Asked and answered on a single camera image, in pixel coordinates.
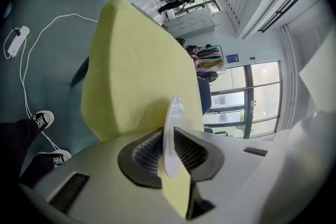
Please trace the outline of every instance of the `gray floor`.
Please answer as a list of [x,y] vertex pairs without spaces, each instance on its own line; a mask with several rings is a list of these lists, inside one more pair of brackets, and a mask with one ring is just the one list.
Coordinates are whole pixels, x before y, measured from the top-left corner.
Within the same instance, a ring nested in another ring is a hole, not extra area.
[[[77,13],[98,20],[101,7],[106,1],[108,0],[20,0],[14,9],[14,25],[25,25],[30,29],[23,62],[26,62],[28,50],[39,32],[56,16]],[[1,28],[1,44],[11,30],[12,15],[8,16]],[[25,81],[30,111],[51,110],[54,113],[54,124],[46,130],[46,134],[55,144],[68,149],[72,154],[98,141],[81,117],[82,83],[70,87],[72,77],[88,56],[95,28],[96,23],[75,16],[57,19],[42,33],[30,54]],[[27,118],[19,79],[21,53],[22,47],[15,58],[6,60],[3,55],[0,57],[0,122]],[[41,134],[38,135],[24,166],[36,152],[51,150],[49,142]]]

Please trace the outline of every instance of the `white power strip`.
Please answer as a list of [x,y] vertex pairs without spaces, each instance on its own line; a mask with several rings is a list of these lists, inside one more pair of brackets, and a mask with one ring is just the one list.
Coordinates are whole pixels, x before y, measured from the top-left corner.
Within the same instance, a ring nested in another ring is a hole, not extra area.
[[20,50],[22,43],[25,41],[26,37],[30,33],[29,28],[27,26],[21,27],[19,31],[21,34],[19,36],[15,36],[15,38],[12,41],[12,44],[10,45],[7,51],[11,57],[16,56],[17,52]]

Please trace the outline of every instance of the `yellow table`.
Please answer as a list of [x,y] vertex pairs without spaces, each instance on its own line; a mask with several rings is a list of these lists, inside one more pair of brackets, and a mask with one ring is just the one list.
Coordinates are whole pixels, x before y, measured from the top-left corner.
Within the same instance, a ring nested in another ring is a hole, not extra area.
[[102,8],[89,59],[81,112],[100,140],[162,127],[174,95],[181,97],[192,128],[203,131],[193,60],[126,0]]

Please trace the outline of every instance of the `white cable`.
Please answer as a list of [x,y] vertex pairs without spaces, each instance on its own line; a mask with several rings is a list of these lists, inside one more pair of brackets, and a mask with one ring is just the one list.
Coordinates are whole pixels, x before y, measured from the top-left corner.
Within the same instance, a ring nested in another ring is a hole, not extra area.
[[[82,18],[82,19],[84,19],[84,20],[92,21],[92,22],[94,22],[94,23],[97,23],[97,22],[98,22],[97,20],[92,20],[92,19],[89,19],[89,18],[85,18],[85,17],[82,17],[82,16],[80,16],[80,15],[78,15],[78,14],[76,14],[76,13],[57,16],[55,19],[53,19],[53,20],[51,21],[50,24],[48,24],[45,28],[43,28],[43,29],[41,30],[41,32],[38,34],[35,43],[32,45],[31,49],[29,50],[28,57],[27,57],[26,68],[25,68],[25,73],[24,73],[23,78],[22,78],[22,59],[23,59],[23,54],[25,53],[25,48],[26,48],[26,44],[27,44],[27,39],[25,38],[25,43],[24,43],[24,46],[23,46],[23,50],[22,50],[22,54],[21,54],[21,59],[20,59],[20,72],[19,72],[19,75],[20,75],[20,81],[21,81],[21,84],[22,84],[23,92],[24,92],[24,97],[25,97],[25,108],[26,108],[26,113],[27,113],[28,118],[33,117],[32,113],[31,113],[30,110],[29,110],[28,99],[27,99],[27,93],[26,93],[26,87],[25,87],[25,78],[26,78],[26,73],[27,73],[27,69],[28,69],[28,65],[29,65],[29,57],[30,57],[30,53],[31,53],[31,51],[33,50],[33,48],[35,47],[35,45],[37,44],[37,42],[38,42],[38,40],[39,40],[39,38],[40,38],[40,36],[41,36],[41,34],[42,34],[42,32],[43,32],[44,30],[46,30],[46,29],[47,29],[47,28],[48,28],[48,27],[49,27],[49,26],[50,26],[56,19],[58,19],[58,18],[62,18],[62,17],[68,17],[68,16],[77,16],[77,17],[80,17],[80,18]],[[12,29],[12,31],[10,31],[9,35],[8,35],[7,38],[5,39],[5,42],[4,42],[4,46],[3,46],[3,47],[4,47],[4,56],[5,56],[6,59],[9,59],[10,56],[9,56],[9,57],[6,56],[5,44],[6,44],[7,40],[8,40],[8,38],[9,38],[9,36],[11,35],[11,33],[12,33],[14,30],[16,30],[16,29],[19,30],[19,31],[21,30],[20,28],[14,28],[14,29]],[[60,149],[60,148],[59,148],[53,141],[51,141],[51,139],[44,133],[44,131],[41,131],[41,134],[43,134],[43,135],[45,136],[45,138],[51,143],[51,145],[53,146],[53,148],[54,148],[55,150],[59,150],[59,149]]]

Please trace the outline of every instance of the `black and white sneaker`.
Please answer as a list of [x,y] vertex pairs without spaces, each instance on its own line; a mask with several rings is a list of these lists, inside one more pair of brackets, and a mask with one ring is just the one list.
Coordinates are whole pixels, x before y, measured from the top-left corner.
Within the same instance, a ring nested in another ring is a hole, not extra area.
[[41,132],[50,127],[54,122],[54,114],[48,110],[41,110],[33,116],[33,120],[36,121],[38,129]]
[[53,158],[52,160],[55,163],[55,167],[58,167],[62,163],[68,161],[71,158],[71,154],[65,150],[56,150],[53,152],[39,152],[37,155],[45,155]]

